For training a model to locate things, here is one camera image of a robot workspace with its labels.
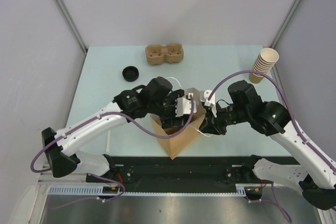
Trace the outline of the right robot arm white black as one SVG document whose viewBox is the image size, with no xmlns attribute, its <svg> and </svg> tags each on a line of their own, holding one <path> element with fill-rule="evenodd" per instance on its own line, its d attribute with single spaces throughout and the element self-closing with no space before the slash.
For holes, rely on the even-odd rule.
<svg viewBox="0 0 336 224">
<path fill-rule="evenodd" d="M 316 208 L 335 208 L 335 163 L 304 136 L 289 111 L 279 102 L 263 101 L 245 80 L 231 84 L 228 93 L 232 103 L 225 108 L 216 103 L 211 91 L 201 93 L 200 102 L 206 110 L 199 127 L 202 133 L 225 135 L 229 125 L 249 123 L 253 130 L 284 147 L 301 165 L 280 165 L 252 155 L 243 163 L 243 179 L 249 183 L 257 179 L 279 183 L 301 193 Z"/>
</svg>

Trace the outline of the brown pulp cup carrier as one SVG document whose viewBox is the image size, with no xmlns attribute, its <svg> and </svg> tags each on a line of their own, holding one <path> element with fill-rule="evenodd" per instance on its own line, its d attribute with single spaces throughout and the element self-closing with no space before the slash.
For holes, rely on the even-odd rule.
<svg viewBox="0 0 336 224">
<path fill-rule="evenodd" d="M 179 43 L 152 44 L 146 46 L 145 54 L 146 60 L 150 65 L 160 65 L 164 62 L 179 63 L 184 58 L 184 49 Z"/>
</svg>

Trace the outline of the stack of black lids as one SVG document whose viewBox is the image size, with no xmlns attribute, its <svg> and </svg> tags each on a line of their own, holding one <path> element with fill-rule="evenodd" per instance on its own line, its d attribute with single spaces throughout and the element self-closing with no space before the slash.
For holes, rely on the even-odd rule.
<svg viewBox="0 0 336 224">
<path fill-rule="evenodd" d="M 139 70 L 135 66 L 127 66 L 122 70 L 122 76 L 125 81 L 133 82 L 139 77 Z"/>
</svg>

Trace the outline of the brown paper bag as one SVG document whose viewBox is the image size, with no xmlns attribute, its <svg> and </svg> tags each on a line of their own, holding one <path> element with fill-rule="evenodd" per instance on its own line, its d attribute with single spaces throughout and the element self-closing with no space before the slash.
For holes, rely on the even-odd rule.
<svg viewBox="0 0 336 224">
<path fill-rule="evenodd" d="M 197 130 L 199 129 L 201 123 L 205 118 L 206 110 L 202 108 L 199 102 L 200 91 L 196 88 L 185 89 L 185 94 L 188 94 L 190 92 L 193 93 L 194 101 L 197 103 L 197 111 L 193 114 L 192 120 L 189 125 L 181 134 L 177 135 L 176 137 L 170 139 L 156 139 L 171 159 L 175 159 L 181 152 L 186 150 L 202 136 L 202 134 Z M 157 115 L 150 115 L 150 121 L 152 123 L 154 133 L 157 135 L 170 136 L 182 128 L 181 126 L 179 126 L 169 129 L 163 129 L 161 121 Z"/>
</svg>

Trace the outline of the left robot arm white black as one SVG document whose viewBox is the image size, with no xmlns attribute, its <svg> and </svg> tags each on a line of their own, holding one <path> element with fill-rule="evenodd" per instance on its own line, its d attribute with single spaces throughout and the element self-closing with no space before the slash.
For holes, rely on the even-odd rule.
<svg viewBox="0 0 336 224">
<path fill-rule="evenodd" d="M 52 175 L 61 178 L 72 173 L 86 173 L 110 182 L 115 178 L 116 169 L 109 156 L 82 152 L 83 146 L 104 132 L 129 122 L 149 135 L 164 139 L 163 135 L 150 132 L 136 120 L 154 114 L 164 126 L 179 126 L 184 130 L 195 109 L 194 95 L 182 89 L 173 90 L 172 84 L 163 77 L 124 90 L 87 119 L 61 130 L 54 131 L 49 127 L 42 131 L 44 153 Z"/>
</svg>

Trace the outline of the stack of paper cups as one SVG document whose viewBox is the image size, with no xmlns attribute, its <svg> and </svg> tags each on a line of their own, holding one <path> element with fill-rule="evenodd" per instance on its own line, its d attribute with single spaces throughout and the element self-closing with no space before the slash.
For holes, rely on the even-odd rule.
<svg viewBox="0 0 336 224">
<path fill-rule="evenodd" d="M 251 70 L 267 74 L 278 60 L 279 53 L 276 50 L 263 48 L 254 61 Z"/>
</svg>

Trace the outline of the white straw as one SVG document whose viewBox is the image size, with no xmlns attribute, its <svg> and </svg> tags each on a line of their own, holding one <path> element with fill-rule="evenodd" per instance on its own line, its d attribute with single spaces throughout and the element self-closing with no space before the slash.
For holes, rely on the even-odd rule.
<svg viewBox="0 0 336 224">
<path fill-rule="evenodd" d="M 107 144 L 106 144 L 106 152 L 107 153 L 110 153 L 110 145 L 111 145 L 111 132 L 108 131 Z"/>
</svg>

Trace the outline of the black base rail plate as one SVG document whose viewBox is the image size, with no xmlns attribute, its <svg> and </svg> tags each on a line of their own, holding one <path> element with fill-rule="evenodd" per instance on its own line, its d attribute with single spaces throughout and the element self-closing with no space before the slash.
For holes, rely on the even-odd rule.
<svg viewBox="0 0 336 224">
<path fill-rule="evenodd" d="M 122 182 L 125 189 L 219 191 L 237 184 L 261 185 L 251 171 L 251 157 L 108 157 L 111 171 L 103 177 Z"/>
</svg>

